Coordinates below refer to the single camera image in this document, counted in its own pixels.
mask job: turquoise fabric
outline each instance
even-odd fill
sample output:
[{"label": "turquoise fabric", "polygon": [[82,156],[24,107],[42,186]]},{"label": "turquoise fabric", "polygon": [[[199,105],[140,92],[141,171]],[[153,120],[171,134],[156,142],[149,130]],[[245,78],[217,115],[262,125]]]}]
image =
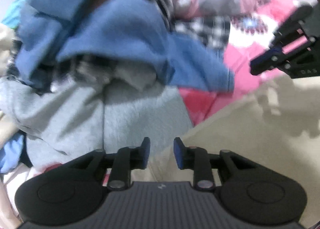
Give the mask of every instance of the turquoise fabric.
[{"label": "turquoise fabric", "polygon": [[15,0],[8,8],[2,23],[11,29],[18,27],[20,23],[20,10],[25,0]]}]

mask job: beige fabric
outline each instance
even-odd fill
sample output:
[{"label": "beige fabric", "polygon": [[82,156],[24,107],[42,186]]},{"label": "beige fabric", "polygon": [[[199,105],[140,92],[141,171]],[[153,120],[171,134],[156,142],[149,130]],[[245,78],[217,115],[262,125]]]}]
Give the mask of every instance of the beige fabric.
[{"label": "beige fabric", "polygon": [[[319,119],[320,78],[282,76],[193,128],[183,141],[210,153],[232,150],[298,181],[308,195],[301,218],[308,228],[320,220]],[[178,170],[169,148],[133,179],[191,181],[192,172]]]},{"label": "beige fabric", "polygon": [[[0,24],[0,76],[3,76],[5,73],[13,36],[13,30]],[[17,131],[18,129],[14,123],[0,111],[0,149]],[[15,229],[20,224],[21,222],[12,211],[4,185],[0,181],[0,227]]]}]

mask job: pile of clothes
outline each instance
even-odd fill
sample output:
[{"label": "pile of clothes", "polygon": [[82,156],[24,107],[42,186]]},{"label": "pile of clothes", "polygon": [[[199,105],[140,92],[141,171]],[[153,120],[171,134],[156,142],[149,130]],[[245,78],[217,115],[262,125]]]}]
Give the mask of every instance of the pile of clothes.
[{"label": "pile of clothes", "polygon": [[16,0],[1,25],[0,173],[145,136],[160,152],[193,127],[179,88],[233,91],[230,18],[268,1]]}]

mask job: ribbed gray panel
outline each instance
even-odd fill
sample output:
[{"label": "ribbed gray panel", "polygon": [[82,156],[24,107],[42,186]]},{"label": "ribbed gray panel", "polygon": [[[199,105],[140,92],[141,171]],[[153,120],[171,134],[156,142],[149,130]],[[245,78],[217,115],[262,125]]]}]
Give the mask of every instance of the ribbed gray panel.
[{"label": "ribbed gray panel", "polygon": [[112,192],[86,219],[65,226],[25,223],[21,229],[302,229],[298,224],[261,227],[228,214],[211,193],[192,189],[189,182],[135,182]]}]

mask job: checkered fabric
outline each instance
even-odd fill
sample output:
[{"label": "checkered fabric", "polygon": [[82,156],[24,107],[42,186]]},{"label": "checkered fabric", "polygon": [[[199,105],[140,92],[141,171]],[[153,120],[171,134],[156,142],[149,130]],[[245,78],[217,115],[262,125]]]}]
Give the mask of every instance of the checkered fabric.
[{"label": "checkered fabric", "polygon": [[176,21],[176,32],[187,34],[212,49],[224,49],[229,42],[230,17],[199,17]]}]

